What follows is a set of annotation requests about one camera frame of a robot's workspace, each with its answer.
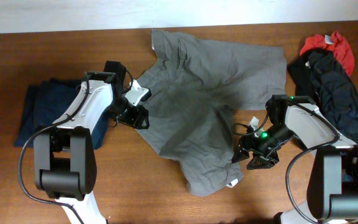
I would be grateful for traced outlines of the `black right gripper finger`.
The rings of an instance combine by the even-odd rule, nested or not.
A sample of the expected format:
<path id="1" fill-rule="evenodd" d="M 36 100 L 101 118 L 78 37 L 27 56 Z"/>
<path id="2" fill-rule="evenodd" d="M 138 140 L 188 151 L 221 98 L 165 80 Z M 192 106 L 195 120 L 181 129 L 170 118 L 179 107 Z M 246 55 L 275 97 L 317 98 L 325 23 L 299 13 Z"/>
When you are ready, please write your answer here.
<path id="1" fill-rule="evenodd" d="M 274 167 L 278 162 L 279 158 L 277 155 L 264 159 L 262 156 L 254 154 L 250 162 L 247 164 L 246 168 L 247 170 L 270 169 Z"/>
<path id="2" fill-rule="evenodd" d="M 248 158 L 249 158 L 249 151 L 239 144 L 237 149 L 234 151 L 234 155 L 231 159 L 231 162 L 234 164 L 246 160 Z"/>

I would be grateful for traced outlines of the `grey shorts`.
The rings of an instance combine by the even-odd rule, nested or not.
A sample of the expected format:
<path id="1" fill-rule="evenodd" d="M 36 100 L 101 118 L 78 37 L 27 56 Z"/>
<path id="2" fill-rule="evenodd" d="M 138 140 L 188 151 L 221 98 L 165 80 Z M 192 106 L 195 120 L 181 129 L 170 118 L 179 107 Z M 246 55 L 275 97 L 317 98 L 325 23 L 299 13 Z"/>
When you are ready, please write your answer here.
<path id="1" fill-rule="evenodd" d="M 150 126 L 140 135 L 178 161 L 190 194 L 205 197 L 243 177 L 232 162 L 234 111 L 262 110 L 285 91 L 281 47 L 199 39 L 153 30 L 156 63 L 138 79 L 149 88 Z"/>

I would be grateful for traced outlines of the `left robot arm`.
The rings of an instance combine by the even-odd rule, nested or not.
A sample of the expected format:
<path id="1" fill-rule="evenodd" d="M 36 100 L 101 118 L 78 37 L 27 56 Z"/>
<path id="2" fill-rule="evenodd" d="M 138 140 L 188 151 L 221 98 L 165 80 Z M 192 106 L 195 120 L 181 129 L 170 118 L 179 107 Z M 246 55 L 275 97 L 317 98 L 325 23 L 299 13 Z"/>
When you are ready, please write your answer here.
<path id="1" fill-rule="evenodd" d="M 102 72 L 85 72 L 71 105 L 34 136 L 35 186 L 47 194 L 46 203 L 63 208 L 71 223 L 107 223 L 93 193 L 97 165 L 91 135 L 102 115 L 134 129 L 149 127 L 141 102 L 151 90 L 136 79 L 125 87 L 127 74 L 116 61 L 107 61 Z"/>

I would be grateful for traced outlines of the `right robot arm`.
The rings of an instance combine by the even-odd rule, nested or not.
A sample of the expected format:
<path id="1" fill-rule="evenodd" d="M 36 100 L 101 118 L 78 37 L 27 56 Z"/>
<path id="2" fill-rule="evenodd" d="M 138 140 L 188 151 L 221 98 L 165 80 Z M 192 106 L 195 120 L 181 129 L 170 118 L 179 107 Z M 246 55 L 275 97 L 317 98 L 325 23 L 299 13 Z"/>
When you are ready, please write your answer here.
<path id="1" fill-rule="evenodd" d="M 314 163 L 306 201 L 293 210 L 278 213 L 274 223 L 354 223 L 358 222 L 358 144 L 341 134 L 308 96 L 273 95 L 266 102 L 265 119 L 272 126 L 247 125 L 241 134 L 232 162 L 250 159 L 247 169 L 269 169 L 279 162 L 277 152 L 297 139 L 304 150 L 287 167 L 285 185 L 290 190 L 290 171 L 295 162 L 313 153 Z"/>

